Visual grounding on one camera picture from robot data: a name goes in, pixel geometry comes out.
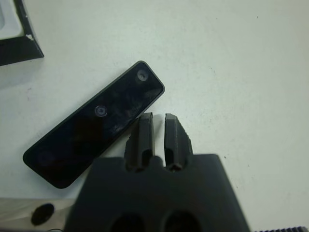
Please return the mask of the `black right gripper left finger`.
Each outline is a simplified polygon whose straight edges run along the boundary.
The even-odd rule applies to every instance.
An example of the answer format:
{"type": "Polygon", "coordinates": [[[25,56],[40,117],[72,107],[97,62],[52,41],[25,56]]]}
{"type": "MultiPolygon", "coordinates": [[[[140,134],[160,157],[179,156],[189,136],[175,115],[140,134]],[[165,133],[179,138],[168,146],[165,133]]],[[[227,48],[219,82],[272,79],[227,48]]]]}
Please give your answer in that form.
{"type": "Polygon", "coordinates": [[[155,155],[153,114],[144,113],[139,117],[126,142],[124,160],[129,172],[142,172],[155,155]]]}

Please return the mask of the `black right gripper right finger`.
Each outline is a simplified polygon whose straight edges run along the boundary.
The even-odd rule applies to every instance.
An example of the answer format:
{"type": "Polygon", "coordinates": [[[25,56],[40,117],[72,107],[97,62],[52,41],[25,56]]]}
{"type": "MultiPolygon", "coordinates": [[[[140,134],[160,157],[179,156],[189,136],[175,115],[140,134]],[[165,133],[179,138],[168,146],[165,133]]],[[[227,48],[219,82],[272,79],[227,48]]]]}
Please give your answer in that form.
{"type": "Polygon", "coordinates": [[[192,144],[177,116],[166,113],[164,130],[166,169],[170,172],[183,170],[193,155],[192,144]]]}

